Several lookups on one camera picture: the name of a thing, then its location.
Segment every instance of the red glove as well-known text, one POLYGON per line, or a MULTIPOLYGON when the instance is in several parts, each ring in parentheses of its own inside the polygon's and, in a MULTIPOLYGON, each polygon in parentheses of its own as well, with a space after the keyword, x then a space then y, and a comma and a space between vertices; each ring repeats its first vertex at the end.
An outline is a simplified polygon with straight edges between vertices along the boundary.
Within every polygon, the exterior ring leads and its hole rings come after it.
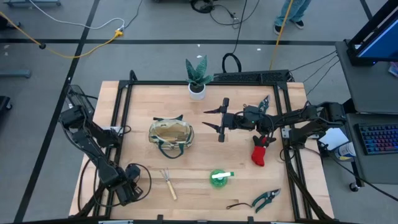
POLYGON ((264 156, 266 155, 266 147, 269 143, 274 142, 276 138, 267 139, 265 136, 258 138, 253 136, 254 151, 251 154, 251 160, 259 166, 264 166, 264 156))

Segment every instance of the wooden handle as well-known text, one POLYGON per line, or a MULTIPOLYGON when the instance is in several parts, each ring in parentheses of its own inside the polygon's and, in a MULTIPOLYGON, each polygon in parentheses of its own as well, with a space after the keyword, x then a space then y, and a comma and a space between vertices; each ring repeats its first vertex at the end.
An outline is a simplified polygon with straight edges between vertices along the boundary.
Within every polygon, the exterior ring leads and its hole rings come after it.
POLYGON ((170 192, 171 192, 172 195, 173 195, 173 199, 176 200, 176 199, 177 199, 177 195, 176 195, 175 192, 174 192, 174 188, 173 188, 172 183, 171 183, 169 180, 166 181, 166 183, 167 183, 167 185, 169 186, 170 192))

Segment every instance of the white cable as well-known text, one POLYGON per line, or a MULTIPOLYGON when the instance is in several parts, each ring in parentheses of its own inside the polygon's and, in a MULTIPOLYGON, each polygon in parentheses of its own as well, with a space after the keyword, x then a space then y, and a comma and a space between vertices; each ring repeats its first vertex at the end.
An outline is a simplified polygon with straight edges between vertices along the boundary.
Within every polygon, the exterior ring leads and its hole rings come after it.
POLYGON ((76 25, 76 26, 82 26, 82 27, 86 27, 86 28, 89 28, 89 29, 100 29, 100 28, 102 28, 102 27, 108 25, 108 24, 109 24, 110 22, 112 22, 112 21, 120 20, 120 21, 123 21, 123 24, 122 24, 122 26, 119 28, 119 30, 123 30, 123 29, 124 29, 124 19, 121 19, 121 18, 113 18, 113 19, 111 19, 110 21, 104 23, 102 26, 99 26, 99 27, 89 27, 89 26, 86 26, 86 25, 84 25, 84 24, 78 24, 78 23, 74 23, 74 22, 60 21, 60 20, 58 20, 58 19, 56 19, 56 18, 54 18, 54 17, 48 15, 45 11, 43 11, 41 8, 39 8, 38 6, 36 6, 36 4, 34 4, 32 0, 29 0, 29 1, 30 1, 30 3, 33 4, 34 7, 36 7, 36 9, 38 9, 40 12, 43 12, 43 14, 45 14, 46 16, 48 16, 49 18, 51 18, 51 19, 54 20, 55 22, 60 22, 60 23, 63 23, 63 24, 71 24, 71 25, 76 25))

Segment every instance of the white pot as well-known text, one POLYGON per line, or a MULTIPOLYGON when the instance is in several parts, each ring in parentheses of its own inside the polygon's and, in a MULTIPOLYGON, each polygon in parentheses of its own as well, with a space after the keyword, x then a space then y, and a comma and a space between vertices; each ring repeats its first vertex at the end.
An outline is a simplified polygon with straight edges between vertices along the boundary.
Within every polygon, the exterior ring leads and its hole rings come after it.
POLYGON ((195 93, 191 91, 191 83, 188 85, 188 90, 189 90, 189 95, 191 96, 191 99, 193 100, 202 100, 206 96, 206 85, 204 85, 203 90, 200 93, 195 93))

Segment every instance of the blue screen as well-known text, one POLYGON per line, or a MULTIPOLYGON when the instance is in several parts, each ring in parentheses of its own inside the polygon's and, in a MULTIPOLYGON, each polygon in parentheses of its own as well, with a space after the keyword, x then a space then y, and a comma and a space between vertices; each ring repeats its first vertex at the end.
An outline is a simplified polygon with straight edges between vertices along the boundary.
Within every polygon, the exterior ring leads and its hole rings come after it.
POLYGON ((391 58, 398 60, 398 20, 395 20, 358 57, 391 58))

